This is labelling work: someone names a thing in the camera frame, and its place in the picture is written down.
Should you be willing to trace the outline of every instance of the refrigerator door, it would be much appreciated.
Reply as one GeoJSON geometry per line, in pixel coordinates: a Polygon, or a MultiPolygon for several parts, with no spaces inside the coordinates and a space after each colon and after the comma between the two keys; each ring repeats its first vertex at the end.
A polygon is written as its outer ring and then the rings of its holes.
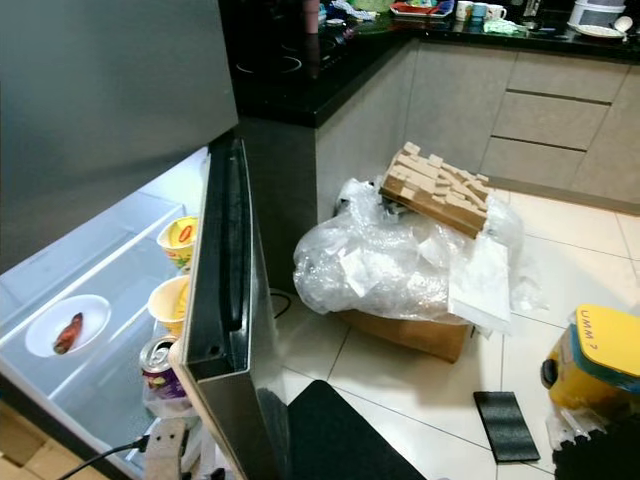
{"type": "Polygon", "coordinates": [[[238,122],[216,0],[2,0],[0,69],[0,273],[238,122]]]}
{"type": "Polygon", "coordinates": [[[207,193],[177,366],[238,478],[288,478],[282,366],[242,142],[210,147],[207,193]]]}

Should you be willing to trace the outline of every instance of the grey refrigerator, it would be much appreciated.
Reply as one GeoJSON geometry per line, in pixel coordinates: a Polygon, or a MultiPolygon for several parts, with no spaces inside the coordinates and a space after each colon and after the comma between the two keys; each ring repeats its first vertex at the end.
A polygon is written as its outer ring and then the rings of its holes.
{"type": "MultiPolygon", "coordinates": [[[[175,370],[238,478],[286,478],[268,280],[217,2],[0,2],[0,399],[82,458],[158,419],[138,359],[147,301],[179,272],[156,237],[199,218],[175,370]],[[74,297],[108,321],[69,355],[30,331],[74,297]]],[[[113,455],[109,478],[142,478],[113,455]]]]}

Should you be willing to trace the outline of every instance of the sausage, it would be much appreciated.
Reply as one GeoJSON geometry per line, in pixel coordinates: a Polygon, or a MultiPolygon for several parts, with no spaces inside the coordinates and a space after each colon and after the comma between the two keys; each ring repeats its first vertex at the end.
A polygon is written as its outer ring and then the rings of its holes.
{"type": "Polygon", "coordinates": [[[82,312],[76,313],[71,319],[71,323],[64,327],[53,344],[53,351],[58,355],[63,355],[71,350],[74,342],[80,336],[82,330],[82,312]]]}

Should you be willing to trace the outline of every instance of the cabinet drawer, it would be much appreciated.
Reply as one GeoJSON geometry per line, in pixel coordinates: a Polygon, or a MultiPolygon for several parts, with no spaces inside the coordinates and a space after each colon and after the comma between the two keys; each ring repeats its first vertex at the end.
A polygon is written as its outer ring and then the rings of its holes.
{"type": "Polygon", "coordinates": [[[507,92],[493,135],[586,150],[608,108],[507,92]]]}
{"type": "Polygon", "coordinates": [[[519,53],[508,88],[613,102],[628,70],[618,63],[519,53]]]}
{"type": "Polygon", "coordinates": [[[584,153],[492,138],[481,172],[547,187],[569,188],[584,153]]]}

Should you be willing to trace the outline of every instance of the black rubber pad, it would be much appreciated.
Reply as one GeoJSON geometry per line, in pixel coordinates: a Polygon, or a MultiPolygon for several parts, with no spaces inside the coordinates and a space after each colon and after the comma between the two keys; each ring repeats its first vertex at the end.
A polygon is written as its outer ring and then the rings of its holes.
{"type": "Polygon", "coordinates": [[[496,463],[540,460],[513,392],[474,392],[496,463]]]}
{"type": "Polygon", "coordinates": [[[424,480],[328,383],[289,405],[294,480],[424,480]]]}

